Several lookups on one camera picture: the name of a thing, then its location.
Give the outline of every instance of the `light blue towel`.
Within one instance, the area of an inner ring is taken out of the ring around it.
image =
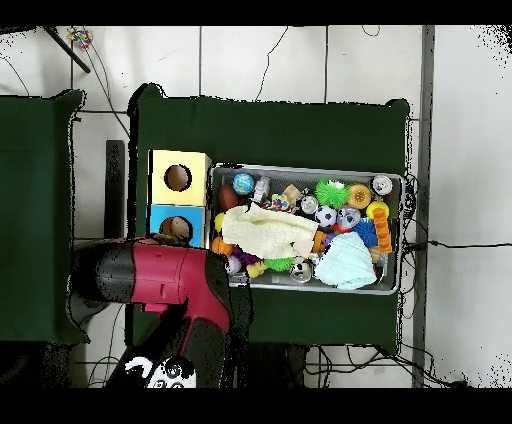
[[[315,269],[315,277],[342,290],[355,290],[377,279],[370,252],[355,232],[340,234],[332,240]]]

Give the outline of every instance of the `round hole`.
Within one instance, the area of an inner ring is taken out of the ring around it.
[[[164,181],[172,191],[185,191],[192,183],[192,173],[185,165],[171,165],[165,171]]]
[[[192,224],[182,216],[171,216],[160,224],[160,233],[166,236],[177,236],[186,240],[192,239]]]

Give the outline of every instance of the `yellow box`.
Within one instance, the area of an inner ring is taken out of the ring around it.
[[[151,203],[159,205],[206,206],[206,184],[211,160],[204,153],[151,150],[149,177]]]

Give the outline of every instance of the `green spiky ball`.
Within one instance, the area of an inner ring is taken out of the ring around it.
[[[294,258],[265,259],[263,262],[274,271],[289,271],[293,265]]]
[[[323,178],[316,185],[315,196],[321,206],[339,209],[350,199],[350,186],[345,185],[343,188],[336,188],[329,184],[327,178]]]

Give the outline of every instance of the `table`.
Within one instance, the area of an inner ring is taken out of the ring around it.
[[[128,114],[129,235],[145,231],[149,149],[199,151],[214,162],[405,172],[409,106],[403,99],[381,106],[165,98],[157,85],[144,84]],[[390,354],[396,351],[397,293],[252,291],[251,342],[380,345]],[[244,288],[232,290],[235,317],[247,315],[241,314],[246,296]],[[133,313],[136,342],[155,317],[137,308]]]

